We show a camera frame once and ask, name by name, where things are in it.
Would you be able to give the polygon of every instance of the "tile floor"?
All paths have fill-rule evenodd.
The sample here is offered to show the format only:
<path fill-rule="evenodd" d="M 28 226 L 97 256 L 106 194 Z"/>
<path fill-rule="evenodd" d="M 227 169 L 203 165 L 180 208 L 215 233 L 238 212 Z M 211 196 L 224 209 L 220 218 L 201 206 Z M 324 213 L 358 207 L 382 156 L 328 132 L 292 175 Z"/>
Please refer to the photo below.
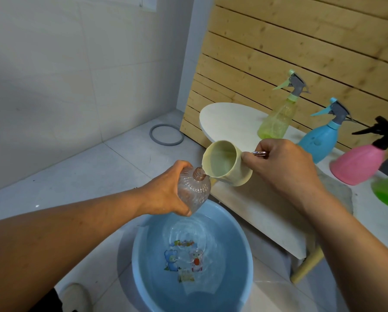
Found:
<path fill-rule="evenodd" d="M 191 139 L 164 147 L 149 138 L 151 126 L 179 125 L 182 115 L 172 111 L 1 189 L 0 219 L 141 186 L 177 159 L 200 165 L 204 148 Z M 158 128 L 154 134 L 164 142 L 178 138 L 178 132 L 170 128 Z M 143 220 L 144 216 L 136 218 L 109 236 L 56 289 L 71 282 L 83 284 L 96 312 L 147 311 L 131 269 L 133 239 Z M 347 311 L 325 260 L 294 286 L 288 278 L 290 256 L 245 221 L 237 220 L 254 255 L 254 285 L 244 311 Z"/>

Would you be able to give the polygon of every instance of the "blue basin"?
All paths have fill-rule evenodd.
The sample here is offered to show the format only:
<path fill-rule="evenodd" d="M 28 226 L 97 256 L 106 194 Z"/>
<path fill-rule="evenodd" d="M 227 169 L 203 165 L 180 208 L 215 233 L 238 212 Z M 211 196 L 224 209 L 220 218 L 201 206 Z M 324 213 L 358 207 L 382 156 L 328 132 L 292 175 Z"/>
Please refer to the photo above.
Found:
<path fill-rule="evenodd" d="M 207 200 L 191 217 L 150 216 L 132 251 L 136 287 L 151 311 L 240 311 L 253 282 L 249 243 L 233 216 Z"/>

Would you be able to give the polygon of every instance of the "cartoon sticker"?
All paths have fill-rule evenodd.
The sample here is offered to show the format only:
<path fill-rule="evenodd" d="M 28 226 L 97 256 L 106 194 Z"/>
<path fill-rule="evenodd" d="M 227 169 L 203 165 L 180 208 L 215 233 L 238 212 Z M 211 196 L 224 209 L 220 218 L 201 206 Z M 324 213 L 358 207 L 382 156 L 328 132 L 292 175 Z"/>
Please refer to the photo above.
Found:
<path fill-rule="evenodd" d="M 165 270 L 170 270 L 171 272 L 177 272 L 179 267 L 176 263 L 178 260 L 178 251 L 177 250 L 167 250 L 164 253 L 166 260 Z"/>
<path fill-rule="evenodd" d="M 193 274 L 189 270 L 183 269 L 183 270 L 179 271 L 178 281 L 180 283 L 183 283 L 183 282 L 186 282 L 186 281 L 191 281 L 192 282 L 192 281 L 195 281 L 195 279 L 194 279 Z"/>
<path fill-rule="evenodd" d="M 192 264 L 192 272 L 202 272 L 203 271 L 203 251 L 195 250 L 190 252 L 190 259 Z"/>
<path fill-rule="evenodd" d="M 178 272 L 178 281 L 180 283 L 195 281 L 193 273 L 201 272 L 203 270 L 203 251 L 199 250 L 197 243 L 192 240 L 176 240 L 169 246 L 182 247 L 182 249 L 179 250 L 180 252 L 183 252 L 181 258 L 186 258 L 187 262 L 186 267 L 184 267 L 184 265 L 182 265 L 183 268 L 179 267 L 177 263 L 179 259 L 178 250 L 171 248 L 164 252 L 166 260 L 165 270 Z"/>

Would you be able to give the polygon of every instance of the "green spray bottle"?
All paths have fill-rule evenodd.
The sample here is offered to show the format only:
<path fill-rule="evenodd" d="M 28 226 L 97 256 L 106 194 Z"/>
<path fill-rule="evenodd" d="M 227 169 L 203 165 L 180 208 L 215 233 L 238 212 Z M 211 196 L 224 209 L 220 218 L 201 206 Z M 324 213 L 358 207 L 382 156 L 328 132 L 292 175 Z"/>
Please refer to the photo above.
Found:
<path fill-rule="evenodd" d="M 283 138 L 292 118 L 295 115 L 297 109 L 296 101 L 298 100 L 298 97 L 301 93 L 310 93 L 307 84 L 295 73 L 294 70 L 289 70 L 289 75 L 290 77 L 288 80 L 274 88 L 274 90 L 284 87 L 293 87 L 294 90 L 289 94 L 284 104 L 275 107 L 269 116 L 264 119 L 258 129 L 258 136 L 261 139 Z"/>

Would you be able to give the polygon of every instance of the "person's right hand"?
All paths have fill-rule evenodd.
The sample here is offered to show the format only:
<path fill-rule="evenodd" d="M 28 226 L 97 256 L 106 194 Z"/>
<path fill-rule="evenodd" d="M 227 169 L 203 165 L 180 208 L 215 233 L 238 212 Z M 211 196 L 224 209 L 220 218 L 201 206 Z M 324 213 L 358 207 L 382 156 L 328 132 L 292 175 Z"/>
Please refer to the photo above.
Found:
<path fill-rule="evenodd" d="M 285 139 L 264 139 L 255 151 L 269 151 L 269 158 L 265 160 L 250 152 L 243 152 L 243 162 L 299 211 L 314 195 L 326 193 L 311 154 L 300 146 Z"/>

